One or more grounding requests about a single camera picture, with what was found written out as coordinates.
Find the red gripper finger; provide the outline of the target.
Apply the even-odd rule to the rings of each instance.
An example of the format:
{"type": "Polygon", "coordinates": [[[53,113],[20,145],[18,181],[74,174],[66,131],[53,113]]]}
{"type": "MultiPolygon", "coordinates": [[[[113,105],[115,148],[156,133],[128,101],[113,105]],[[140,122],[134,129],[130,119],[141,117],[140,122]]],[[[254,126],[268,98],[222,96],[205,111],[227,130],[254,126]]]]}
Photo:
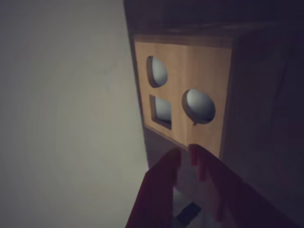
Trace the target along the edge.
{"type": "Polygon", "coordinates": [[[173,187],[181,166],[181,149],[169,150],[145,174],[127,228],[171,228],[173,187]]]}
{"type": "Polygon", "coordinates": [[[191,164],[199,168],[199,180],[211,177],[218,195],[215,220],[237,228],[296,228],[298,225],[245,183],[222,161],[198,144],[189,145],[191,164]]]}

